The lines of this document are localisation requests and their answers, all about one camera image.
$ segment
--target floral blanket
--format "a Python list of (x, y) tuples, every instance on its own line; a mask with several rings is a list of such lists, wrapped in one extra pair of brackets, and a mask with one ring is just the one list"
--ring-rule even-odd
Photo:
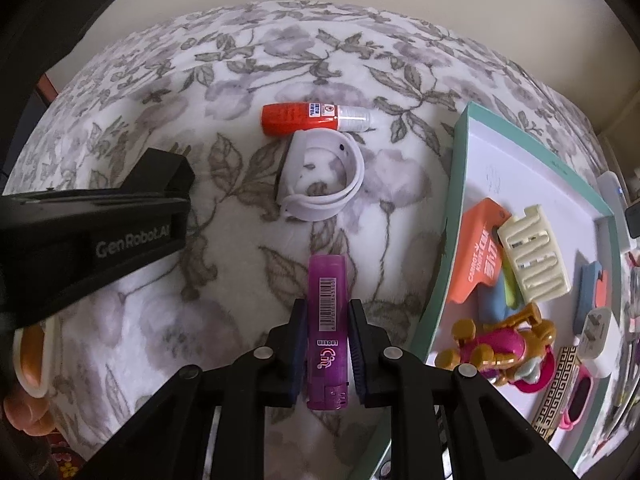
[[(364, 183), (334, 218), (279, 218), (284, 144), (263, 136), (259, 114), (286, 101), (383, 112), (353, 134)], [(309, 1), (219, 7), (96, 55), (45, 113), (6, 192), (118, 186), (148, 147), (187, 156), (196, 183), (185, 250), (60, 314), (50, 398), (71, 446), (90, 457), (181, 366), (220, 367), (263, 342), (304, 296), (310, 254), (346, 254), (351, 296), (406, 345), (427, 300), (453, 125), (468, 101), (591, 185), (606, 169), (589, 121), (567, 99), (482, 44), (392, 12)], [(321, 157), (305, 171), (309, 194), (340, 183), (340, 168)], [(379, 416), (354, 392), (343, 412), (310, 412), (302, 401), (295, 412), (269, 410), (266, 478), (345, 478)]]

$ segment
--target blue eraser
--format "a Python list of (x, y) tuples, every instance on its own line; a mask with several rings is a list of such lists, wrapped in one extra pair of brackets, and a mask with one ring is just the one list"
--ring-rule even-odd
[(496, 324), (514, 314), (507, 306), (507, 297), (504, 292), (504, 272), (500, 270), (495, 286), (478, 283), (478, 320), (484, 324)]
[(574, 335), (580, 335), (584, 327), (587, 314), (596, 306), (596, 282), (602, 275), (600, 262), (592, 262), (582, 266), (580, 272), (580, 293), (578, 294), (578, 307), (574, 317)]

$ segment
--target bottle label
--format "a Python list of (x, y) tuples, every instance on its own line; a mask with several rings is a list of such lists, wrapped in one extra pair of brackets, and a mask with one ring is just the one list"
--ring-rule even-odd
[(309, 117), (320, 117), (320, 103), (309, 103)]
[(334, 117), (335, 105), (322, 105), (322, 117)]

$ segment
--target white wall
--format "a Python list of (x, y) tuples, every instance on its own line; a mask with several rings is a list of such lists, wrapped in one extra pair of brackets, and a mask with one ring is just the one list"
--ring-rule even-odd
[[(185, 12), (252, 0), (117, 0), (49, 72), (62, 88), (107, 43)], [(596, 129), (640, 82), (640, 53), (602, 0), (325, 0), (395, 10), (452, 28), (519, 62), (573, 100)]]

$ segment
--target white smartwatch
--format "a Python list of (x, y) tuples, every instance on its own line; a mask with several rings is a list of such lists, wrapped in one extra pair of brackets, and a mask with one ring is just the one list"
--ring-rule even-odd
[[(305, 152), (311, 148), (327, 150), (340, 160), (347, 176), (347, 185), (343, 190), (323, 196), (307, 196), (295, 191), (305, 165)], [(364, 159), (360, 148), (351, 136), (328, 128), (299, 130), (293, 134), (280, 173), (276, 196), (276, 202), (280, 205), (280, 214), (308, 222), (331, 218), (356, 195), (363, 179)]]

